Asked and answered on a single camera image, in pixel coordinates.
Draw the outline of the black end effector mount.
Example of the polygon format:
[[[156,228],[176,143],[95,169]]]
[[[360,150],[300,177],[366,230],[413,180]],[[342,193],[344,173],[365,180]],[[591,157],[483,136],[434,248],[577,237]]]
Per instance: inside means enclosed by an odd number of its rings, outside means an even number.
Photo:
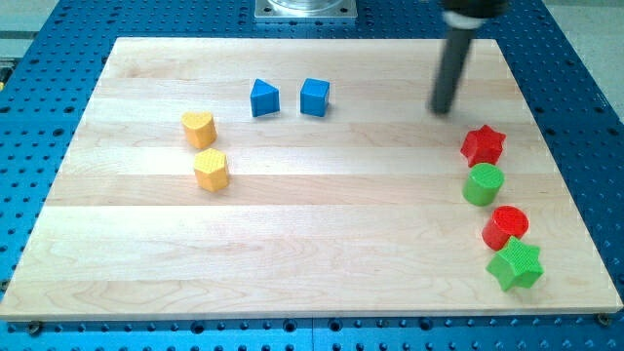
[[[509,0],[442,0],[443,19],[453,29],[474,30],[503,15]]]

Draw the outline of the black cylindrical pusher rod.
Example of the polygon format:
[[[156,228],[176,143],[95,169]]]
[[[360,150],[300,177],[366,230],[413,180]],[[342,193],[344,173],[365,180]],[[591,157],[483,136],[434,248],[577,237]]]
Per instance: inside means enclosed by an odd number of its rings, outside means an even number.
[[[434,114],[445,115],[450,112],[473,38],[473,29],[453,26],[448,28],[448,35],[429,101],[430,110]]]

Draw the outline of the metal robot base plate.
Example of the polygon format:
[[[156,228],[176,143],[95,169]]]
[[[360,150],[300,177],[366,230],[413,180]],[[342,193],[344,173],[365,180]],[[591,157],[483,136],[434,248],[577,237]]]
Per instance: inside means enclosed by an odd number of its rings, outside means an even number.
[[[356,0],[255,0],[257,20],[354,19]]]

